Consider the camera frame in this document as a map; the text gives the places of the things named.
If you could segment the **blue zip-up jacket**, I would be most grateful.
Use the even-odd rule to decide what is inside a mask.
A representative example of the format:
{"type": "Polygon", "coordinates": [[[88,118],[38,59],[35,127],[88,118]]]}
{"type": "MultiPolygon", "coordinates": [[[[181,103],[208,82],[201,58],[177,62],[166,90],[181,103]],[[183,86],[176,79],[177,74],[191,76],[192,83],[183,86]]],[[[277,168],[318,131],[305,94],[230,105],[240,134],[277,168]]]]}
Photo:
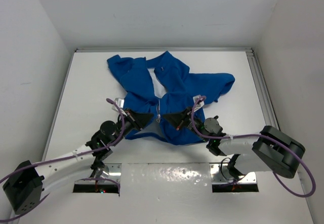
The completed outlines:
{"type": "Polygon", "coordinates": [[[191,73],[189,66],[164,52],[153,59],[115,55],[107,59],[108,68],[126,91],[124,108],[137,113],[151,113],[158,121],[162,136],[154,132],[132,130],[128,140],[154,137],[173,145],[200,143],[189,129],[176,130],[163,115],[179,113],[193,106],[194,97],[205,96],[205,104],[217,102],[232,88],[235,78],[229,73],[191,73]]]}

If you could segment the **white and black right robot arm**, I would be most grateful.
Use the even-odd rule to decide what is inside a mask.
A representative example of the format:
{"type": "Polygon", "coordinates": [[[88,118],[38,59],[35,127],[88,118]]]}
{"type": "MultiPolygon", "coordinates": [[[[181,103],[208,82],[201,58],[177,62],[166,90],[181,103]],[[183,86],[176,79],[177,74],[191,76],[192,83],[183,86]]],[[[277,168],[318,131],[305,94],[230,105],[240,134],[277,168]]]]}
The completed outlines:
{"type": "Polygon", "coordinates": [[[272,126],[265,126],[260,136],[230,138],[219,125],[218,117],[199,119],[192,116],[188,107],[179,113],[165,114],[163,119],[178,131],[190,130],[201,140],[207,141],[207,149],[215,156],[230,157],[220,166],[222,177],[236,180],[250,172],[272,171],[285,178],[293,178],[305,147],[272,126]]]}

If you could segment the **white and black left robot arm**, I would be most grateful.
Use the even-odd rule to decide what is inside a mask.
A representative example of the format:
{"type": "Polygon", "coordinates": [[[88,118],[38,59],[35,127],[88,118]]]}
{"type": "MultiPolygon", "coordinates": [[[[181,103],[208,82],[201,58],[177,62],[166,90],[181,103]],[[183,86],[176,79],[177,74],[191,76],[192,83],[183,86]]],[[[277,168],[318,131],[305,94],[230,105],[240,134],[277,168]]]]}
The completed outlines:
{"type": "Polygon", "coordinates": [[[103,166],[118,144],[130,131],[142,130],[153,118],[152,113],[122,113],[118,122],[105,121],[90,141],[58,158],[31,163],[22,162],[3,185],[3,190],[16,215],[26,214],[59,185],[90,178],[103,166]]]}

